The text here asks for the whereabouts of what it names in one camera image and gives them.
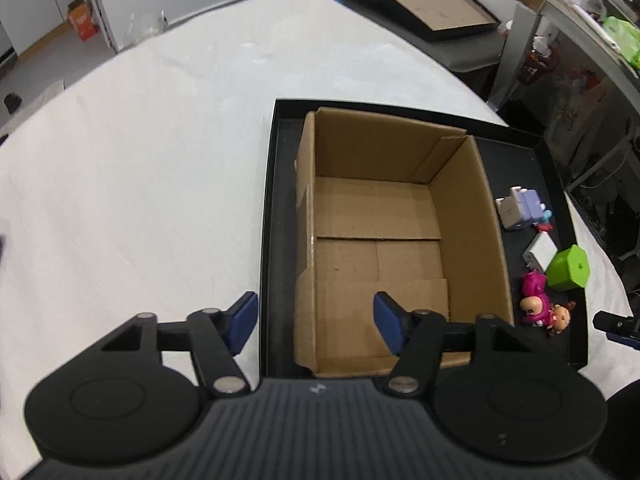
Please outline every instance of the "green plastic bag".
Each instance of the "green plastic bag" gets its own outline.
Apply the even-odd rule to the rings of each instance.
[[[633,23],[619,20],[614,16],[604,20],[602,28],[620,46],[620,52],[629,65],[640,68],[640,30]]]

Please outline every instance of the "white tablecloth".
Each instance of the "white tablecloth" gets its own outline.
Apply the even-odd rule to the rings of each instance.
[[[433,60],[333,0],[247,0],[102,65],[0,149],[0,474],[38,453],[33,385],[137,312],[184,319],[258,290],[274,100],[428,108],[501,123]],[[628,311],[576,220],[590,310]],[[640,352],[590,334],[585,373],[611,394]],[[180,370],[175,356],[167,362]],[[257,333],[238,358],[255,385]]]

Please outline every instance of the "green hexagonal box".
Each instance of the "green hexagonal box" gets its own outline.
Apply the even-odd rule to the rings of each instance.
[[[577,245],[572,245],[551,260],[546,269],[546,283],[555,290],[584,288],[590,273],[587,253]]]

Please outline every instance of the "black tray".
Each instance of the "black tray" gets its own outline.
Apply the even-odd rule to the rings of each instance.
[[[293,162],[298,152],[305,115],[319,107],[348,108],[407,117],[464,128],[476,137],[494,196],[507,196],[511,186],[537,190],[554,212],[551,237],[559,249],[576,243],[574,225],[562,185],[546,144],[537,137],[514,128],[459,116],[386,105],[277,100],[267,162],[260,265],[260,375],[274,378],[308,378],[311,373],[293,361],[293,314],[296,279],[296,173]],[[522,253],[537,231],[527,228],[502,231],[516,326],[527,335],[544,341],[550,351],[575,368],[587,364],[587,315],[584,290],[568,292],[548,289],[556,303],[575,301],[571,325],[554,338],[538,327],[520,325],[522,313],[520,283],[527,271]]]
[[[500,20],[477,0],[472,0],[478,7],[494,19],[494,23],[481,23],[480,25],[467,25],[465,27],[446,28],[443,30],[432,30],[426,23],[418,18],[414,13],[396,0],[365,0],[382,14],[402,25],[407,30],[414,33],[425,41],[455,40],[466,38],[480,32],[494,30],[500,24]]]

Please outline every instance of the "ribbed black surface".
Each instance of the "ribbed black surface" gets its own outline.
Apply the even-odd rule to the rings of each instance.
[[[585,458],[531,469],[484,460],[447,440],[418,402],[384,396],[370,380],[362,379],[264,380],[254,394],[217,402],[189,438],[153,459],[96,470],[50,460],[25,478],[595,480],[606,476]]]

